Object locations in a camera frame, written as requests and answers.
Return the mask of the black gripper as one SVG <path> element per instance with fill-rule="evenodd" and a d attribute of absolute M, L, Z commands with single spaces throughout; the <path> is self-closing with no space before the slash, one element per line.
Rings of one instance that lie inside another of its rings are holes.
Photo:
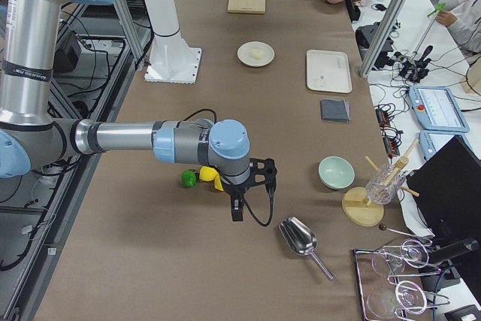
<path fill-rule="evenodd" d="M 269 195 L 274 195 L 277 182 L 277 169 L 272 158 L 250 158 L 249 175 L 239 184 L 225 183 L 225 191 L 230 195 L 231 219 L 233 222 L 244 220 L 244 197 L 248 189 L 256 186 L 264 186 Z"/>

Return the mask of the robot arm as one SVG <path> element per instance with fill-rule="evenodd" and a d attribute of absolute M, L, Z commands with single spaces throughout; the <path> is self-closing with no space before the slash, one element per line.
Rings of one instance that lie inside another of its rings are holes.
<path fill-rule="evenodd" d="M 109 150 L 152 150 L 161 162 L 199 164 L 219 172 L 231 199 L 231 217 L 243 218 L 246 191 L 276 189 L 273 159 L 250 156 L 237 120 L 102 123 L 54 119 L 48 114 L 61 7 L 115 0 L 8 0 L 1 75 L 1 176 L 12 178 L 75 155 Z"/>

